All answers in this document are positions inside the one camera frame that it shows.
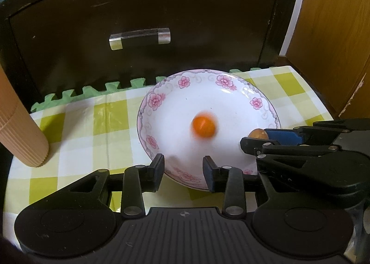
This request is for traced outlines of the brown longan fruit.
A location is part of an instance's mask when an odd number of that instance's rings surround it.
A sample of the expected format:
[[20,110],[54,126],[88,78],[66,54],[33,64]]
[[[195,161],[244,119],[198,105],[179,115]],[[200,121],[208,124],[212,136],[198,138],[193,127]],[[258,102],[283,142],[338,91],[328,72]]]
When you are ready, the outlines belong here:
[[249,135],[249,138],[254,138],[254,139],[261,139],[261,140],[268,140],[268,134],[265,130],[261,128],[254,129]]

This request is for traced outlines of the orange cherry tomato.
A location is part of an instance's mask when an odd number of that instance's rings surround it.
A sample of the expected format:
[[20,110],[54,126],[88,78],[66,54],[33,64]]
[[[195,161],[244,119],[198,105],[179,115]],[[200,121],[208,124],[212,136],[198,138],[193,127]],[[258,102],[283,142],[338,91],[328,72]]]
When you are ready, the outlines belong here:
[[195,137],[200,139],[213,138],[218,130],[218,122],[215,115],[201,112],[195,115],[191,122],[191,131]]

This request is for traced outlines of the white floral ceramic plate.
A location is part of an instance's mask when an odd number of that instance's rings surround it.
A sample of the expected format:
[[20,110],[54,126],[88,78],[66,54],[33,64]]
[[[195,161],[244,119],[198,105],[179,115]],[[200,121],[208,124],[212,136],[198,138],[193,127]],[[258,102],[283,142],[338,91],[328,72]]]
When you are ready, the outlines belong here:
[[139,141],[150,158],[161,153],[165,174],[180,185],[208,189],[203,158],[256,174],[254,155],[240,141],[280,119],[268,98],[247,80],[217,70],[187,70],[149,89],[137,113]]

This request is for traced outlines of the yellow checkered tablecloth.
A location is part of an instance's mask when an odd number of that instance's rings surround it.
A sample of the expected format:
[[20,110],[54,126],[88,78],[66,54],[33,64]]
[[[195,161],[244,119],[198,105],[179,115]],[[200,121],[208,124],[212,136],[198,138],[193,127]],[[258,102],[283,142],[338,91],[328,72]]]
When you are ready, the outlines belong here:
[[[284,128],[330,120],[319,96],[292,67],[235,71],[258,87],[275,107]],[[99,168],[122,173],[148,164],[136,131],[139,105],[145,95],[95,104],[51,116],[32,117],[49,142],[49,155],[39,168],[12,160],[7,178],[3,236],[15,242],[14,222],[29,204]]]

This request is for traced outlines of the brown wooden wardrobe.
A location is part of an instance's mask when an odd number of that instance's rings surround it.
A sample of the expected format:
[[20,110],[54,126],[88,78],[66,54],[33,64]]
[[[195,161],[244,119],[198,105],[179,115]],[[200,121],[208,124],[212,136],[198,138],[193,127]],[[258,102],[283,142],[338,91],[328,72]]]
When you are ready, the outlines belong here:
[[333,117],[369,117],[369,0],[303,0],[286,57]]

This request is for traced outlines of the green foam puzzle mat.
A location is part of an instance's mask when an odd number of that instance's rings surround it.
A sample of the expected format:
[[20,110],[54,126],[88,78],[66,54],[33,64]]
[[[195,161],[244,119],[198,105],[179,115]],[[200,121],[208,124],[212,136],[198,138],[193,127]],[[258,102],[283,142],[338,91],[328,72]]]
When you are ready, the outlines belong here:
[[82,92],[78,93],[76,89],[67,89],[62,92],[61,97],[50,93],[45,96],[41,102],[36,102],[31,107],[32,117],[51,116],[60,113],[66,113],[78,109],[84,109],[110,101],[120,101],[127,98],[133,98],[145,95],[153,85],[148,85],[145,78],[134,78],[129,81],[129,87],[122,87],[118,81],[108,82],[99,91],[92,86],[84,86]]

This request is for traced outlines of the pink ribbed cylinder case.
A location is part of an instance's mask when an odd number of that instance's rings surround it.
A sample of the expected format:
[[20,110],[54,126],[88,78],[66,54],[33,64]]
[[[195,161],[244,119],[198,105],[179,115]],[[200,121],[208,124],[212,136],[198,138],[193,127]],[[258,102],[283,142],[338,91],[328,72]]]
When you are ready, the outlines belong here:
[[1,143],[25,165],[41,166],[48,156],[48,140],[30,117],[3,70],[0,84]]

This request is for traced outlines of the dark wooden nightstand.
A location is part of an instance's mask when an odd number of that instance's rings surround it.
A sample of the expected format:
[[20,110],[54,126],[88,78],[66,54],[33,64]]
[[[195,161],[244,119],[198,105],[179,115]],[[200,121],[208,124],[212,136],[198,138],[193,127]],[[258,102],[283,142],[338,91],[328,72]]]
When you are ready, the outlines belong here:
[[[296,0],[4,0],[1,66],[30,108],[50,93],[210,68],[275,64]],[[169,44],[112,51],[112,34],[168,27]]]

